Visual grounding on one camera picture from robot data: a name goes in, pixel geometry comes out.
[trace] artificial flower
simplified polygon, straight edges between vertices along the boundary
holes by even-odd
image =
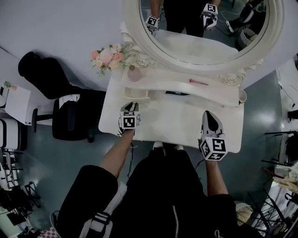
[[[118,63],[115,60],[112,60],[108,65],[111,69],[114,69],[118,66]]]
[[[110,49],[104,49],[100,53],[99,57],[104,65],[108,65],[113,58],[113,54],[111,53]]]
[[[92,51],[92,53],[91,53],[91,59],[96,59],[96,57],[98,56],[98,51],[97,50],[94,50],[94,51]]]
[[[119,52],[119,51],[122,50],[122,45],[121,45],[121,44],[116,44],[113,48],[114,48],[117,52]]]
[[[120,62],[121,60],[123,60],[123,55],[121,53],[114,54],[114,60],[116,62]]]
[[[112,54],[115,54],[115,53],[118,52],[114,47],[110,48],[110,51],[111,51]]]
[[[101,59],[101,57],[98,55],[97,57],[96,57],[96,59],[95,59],[95,66],[96,67],[101,67],[101,66],[103,66],[103,62],[102,62],[102,59]]]

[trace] zipper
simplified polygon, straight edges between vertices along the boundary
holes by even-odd
[[[175,206],[173,206],[173,210],[174,210],[174,215],[175,215],[175,220],[176,220],[176,232],[175,232],[175,238],[178,238],[178,233],[179,233],[179,221],[178,221],[178,216],[176,213],[176,208]]]

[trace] perfume bottle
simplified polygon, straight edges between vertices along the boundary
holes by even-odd
[[[137,82],[142,78],[141,70],[134,65],[129,66],[129,70],[127,72],[127,76],[130,81]]]

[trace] black bag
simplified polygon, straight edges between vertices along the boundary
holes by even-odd
[[[288,138],[287,140],[287,149],[285,151],[285,154],[289,156],[289,158],[292,161],[295,161],[298,159],[298,153],[297,153],[297,146],[298,146],[298,134],[294,133],[293,136]]]

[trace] sleeve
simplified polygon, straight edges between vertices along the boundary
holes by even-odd
[[[230,195],[208,197],[211,237],[234,237],[237,231],[236,205]]]
[[[103,211],[117,190],[117,179],[110,172],[94,165],[82,167],[60,209],[59,234],[78,238],[84,223]]]

